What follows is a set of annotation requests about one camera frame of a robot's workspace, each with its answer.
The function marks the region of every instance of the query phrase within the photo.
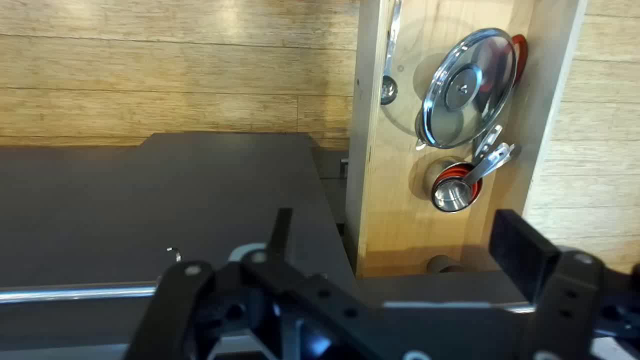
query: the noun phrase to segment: stainless steel lid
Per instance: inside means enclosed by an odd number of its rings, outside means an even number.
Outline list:
[[[416,136],[433,148],[456,148],[502,113],[515,80],[515,48],[497,28],[460,40],[438,67],[416,118]]]

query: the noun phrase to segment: wood grain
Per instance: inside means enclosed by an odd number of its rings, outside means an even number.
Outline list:
[[[578,60],[640,62],[633,36],[640,33],[637,18],[587,17],[580,36]]]
[[[351,95],[344,50],[0,38],[1,88]]]
[[[640,104],[564,102],[552,139],[555,143],[637,143]]]
[[[631,272],[637,265],[640,246],[637,236],[596,236],[596,239],[553,239],[555,245],[568,249],[580,249],[583,252],[596,255],[608,269],[617,272]]]
[[[368,239],[368,174],[366,164],[370,158],[371,118],[377,104],[370,99],[379,95],[382,64],[385,52],[384,21],[388,18],[388,2],[361,2],[358,23],[358,62],[354,83],[354,117],[349,127],[349,164],[345,182],[345,249],[355,249],[355,267],[363,265],[366,239]]]
[[[546,176],[640,174],[637,143],[553,143],[546,162]]]
[[[637,239],[637,208],[549,208],[537,219],[543,222],[543,236],[552,240],[580,239]]]
[[[3,0],[0,136],[307,132],[345,148],[355,14],[354,0]]]
[[[139,136],[0,136],[0,146],[139,146]]]
[[[635,174],[602,174],[597,180],[587,174],[549,174],[559,180],[546,180],[529,191],[527,208],[537,210],[596,210],[596,208],[640,208]]]
[[[355,0],[3,0],[0,34],[355,48]]]
[[[590,17],[640,17],[640,8],[635,0],[590,0],[586,14]]]
[[[575,60],[568,79],[564,102],[640,104],[640,62]]]

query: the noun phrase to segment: screw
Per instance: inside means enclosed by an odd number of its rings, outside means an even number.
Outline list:
[[[173,255],[173,257],[175,257],[175,262],[182,262],[180,249],[175,249],[175,246],[168,246],[168,249],[166,249],[166,252],[168,252],[168,255]]]
[[[250,260],[255,262],[255,265],[261,265],[261,262],[265,262],[265,255],[264,252],[253,252]]]
[[[458,93],[467,95],[467,85],[461,85]]]
[[[195,277],[195,275],[199,275],[199,267],[188,267],[188,269],[183,269],[183,275],[185,277]]]
[[[581,265],[594,265],[594,258],[587,255],[575,255],[573,258]]]
[[[347,158],[339,160],[339,173],[337,174],[339,174],[339,178],[345,178],[345,174],[347,174]]]
[[[403,352],[402,360],[429,360],[429,357],[419,351],[410,351],[410,352]]]

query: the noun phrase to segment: kitchen utensil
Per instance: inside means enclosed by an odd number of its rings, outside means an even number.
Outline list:
[[[460,199],[454,193],[438,193],[439,185],[445,180],[460,180],[463,178],[467,173],[472,173],[472,164],[467,162],[460,162],[456,158],[445,158],[445,160],[435,160],[425,169],[425,176],[423,176],[423,191],[428,195],[428,199],[432,201],[432,204],[439,210],[439,212],[460,212],[463,208],[467,208],[480,195],[482,191],[482,180],[478,180],[472,186],[472,196],[467,199]]]
[[[443,212],[460,212],[467,208],[478,199],[478,193],[474,191],[475,185],[502,169],[509,160],[511,150],[514,146],[502,143],[463,176],[448,176],[435,182],[432,195],[433,207]]]
[[[474,164],[478,164],[492,150],[500,134],[502,134],[502,124],[496,124],[480,139],[480,143],[474,146],[474,156],[472,156]]]
[[[456,148],[493,127],[514,88],[518,54],[497,28],[460,40],[442,60],[421,111],[416,136],[433,148]]]
[[[391,21],[388,26],[388,38],[385,38],[384,77],[382,77],[382,93],[379,93],[379,104],[384,106],[391,104],[398,96],[398,85],[389,77],[389,71],[391,71],[396,42],[400,36],[400,14],[402,14],[402,0],[396,0],[391,11]]]

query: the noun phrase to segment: wood paneling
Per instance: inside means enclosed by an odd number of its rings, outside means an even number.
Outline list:
[[[525,219],[555,245],[608,267],[640,262],[640,28],[635,0],[590,0],[552,141]]]
[[[137,146],[139,136],[0,136],[0,146]]]
[[[361,275],[423,272],[428,258],[438,255],[461,260],[475,258],[480,249],[486,246],[488,224],[492,222],[492,210],[488,208],[524,208],[546,121],[555,114],[559,104],[558,95],[562,95],[564,79],[568,77],[581,17],[583,2],[535,0],[518,2],[518,6],[493,0],[403,2],[403,28],[389,69],[400,88],[398,101],[379,109],[377,95],[370,95],[368,88],[355,88],[355,101],[363,104],[355,104],[354,129],[366,139],[354,141],[358,145],[351,150],[359,152],[361,164],[355,164],[359,171],[355,174],[349,169],[349,176],[363,178],[363,186],[351,186],[363,199],[358,226],[358,271]],[[435,160],[466,158],[470,148],[416,150],[413,134],[400,131],[389,114],[396,117],[396,123],[403,123],[403,129],[412,129],[423,87],[442,56],[460,38],[486,26],[509,33],[525,31],[532,46],[535,46],[529,52],[525,79],[518,95],[514,95],[511,113],[502,117],[508,129],[504,139],[514,141],[521,148],[521,156],[511,160],[509,169],[504,169],[497,178],[482,185],[482,195],[470,210],[443,214],[428,201],[428,178],[423,174]],[[375,40],[366,46],[382,52]],[[382,69],[382,56],[377,54],[375,59],[377,62],[371,64],[368,59],[358,59],[358,83]]]
[[[355,14],[354,0],[0,2],[1,145],[213,131],[344,148]]]
[[[586,14],[591,17],[615,17],[615,18],[633,18],[640,17],[637,0],[590,0]]]
[[[1,0],[0,34],[355,48],[355,0]]]

